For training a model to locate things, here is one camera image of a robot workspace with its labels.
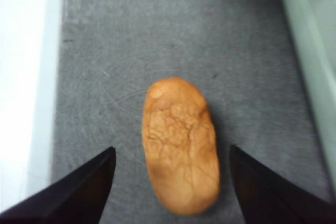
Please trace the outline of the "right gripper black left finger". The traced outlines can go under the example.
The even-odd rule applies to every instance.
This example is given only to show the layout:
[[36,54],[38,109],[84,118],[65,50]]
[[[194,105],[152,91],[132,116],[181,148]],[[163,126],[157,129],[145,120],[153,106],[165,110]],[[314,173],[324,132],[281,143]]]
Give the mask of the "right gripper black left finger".
[[1,213],[1,223],[99,223],[116,167],[113,147]]

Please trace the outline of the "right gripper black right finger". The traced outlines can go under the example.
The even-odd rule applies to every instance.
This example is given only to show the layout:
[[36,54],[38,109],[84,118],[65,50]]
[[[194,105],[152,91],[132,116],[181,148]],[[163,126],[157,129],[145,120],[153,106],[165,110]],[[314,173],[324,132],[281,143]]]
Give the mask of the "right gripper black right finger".
[[240,148],[229,150],[234,190],[246,223],[335,223],[335,206],[303,190]]

